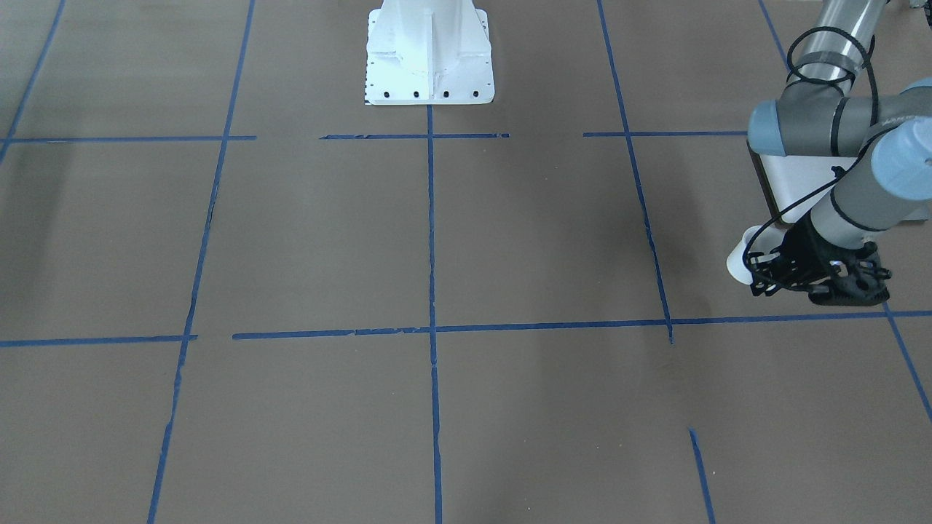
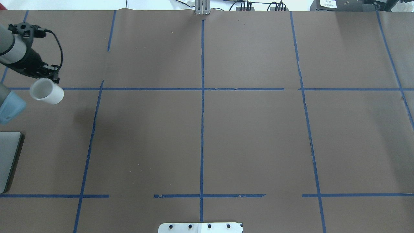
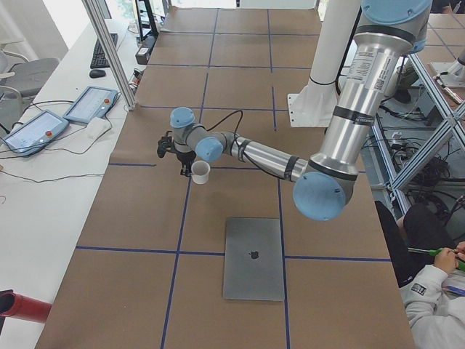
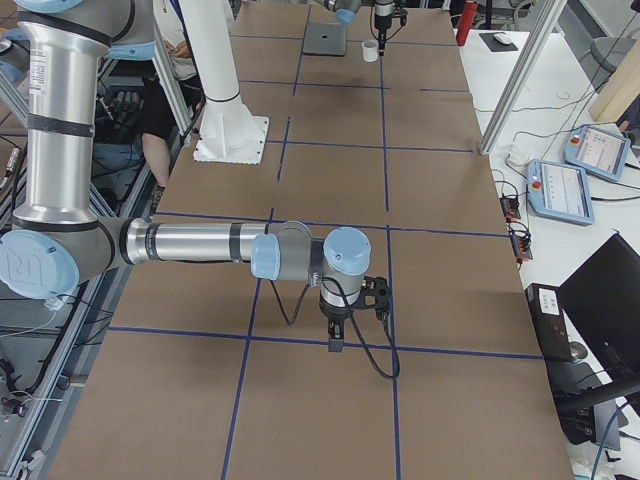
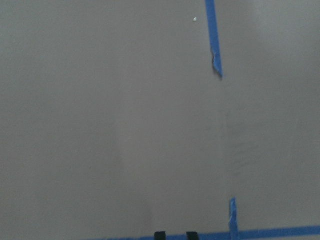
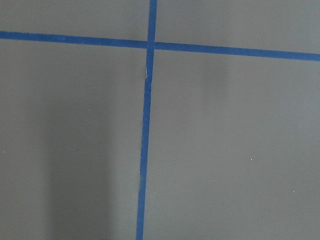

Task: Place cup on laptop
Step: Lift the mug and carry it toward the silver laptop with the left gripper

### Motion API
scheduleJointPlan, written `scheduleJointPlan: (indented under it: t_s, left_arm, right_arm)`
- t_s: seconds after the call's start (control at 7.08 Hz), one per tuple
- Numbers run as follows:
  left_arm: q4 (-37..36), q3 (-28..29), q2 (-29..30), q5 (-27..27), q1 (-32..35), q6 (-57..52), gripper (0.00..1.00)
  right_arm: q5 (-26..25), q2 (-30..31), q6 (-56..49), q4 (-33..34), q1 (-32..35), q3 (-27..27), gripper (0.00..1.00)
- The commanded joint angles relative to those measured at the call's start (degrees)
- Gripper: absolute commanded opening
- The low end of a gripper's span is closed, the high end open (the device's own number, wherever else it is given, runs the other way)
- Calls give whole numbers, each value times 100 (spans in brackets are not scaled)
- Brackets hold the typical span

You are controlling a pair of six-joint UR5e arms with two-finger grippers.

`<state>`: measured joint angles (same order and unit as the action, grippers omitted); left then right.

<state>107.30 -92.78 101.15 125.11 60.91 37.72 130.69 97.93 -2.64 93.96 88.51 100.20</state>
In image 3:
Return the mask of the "working silver robot arm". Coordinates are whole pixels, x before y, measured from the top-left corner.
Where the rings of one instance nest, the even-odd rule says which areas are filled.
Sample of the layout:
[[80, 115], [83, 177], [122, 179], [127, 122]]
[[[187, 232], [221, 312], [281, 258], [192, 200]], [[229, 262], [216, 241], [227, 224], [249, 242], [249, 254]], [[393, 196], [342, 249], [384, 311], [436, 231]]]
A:
[[227, 154], [294, 184], [296, 208], [312, 220], [339, 216], [352, 198], [356, 161], [379, 106], [388, 98], [398, 60], [426, 43], [430, 1], [332, 1], [318, 39], [309, 81], [288, 104], [291, 125], [322, 127], [320, 150], [301, 159], [237, 131], [205, 127], [186, 107], [170, 115], [167, 143], [181, 173]]

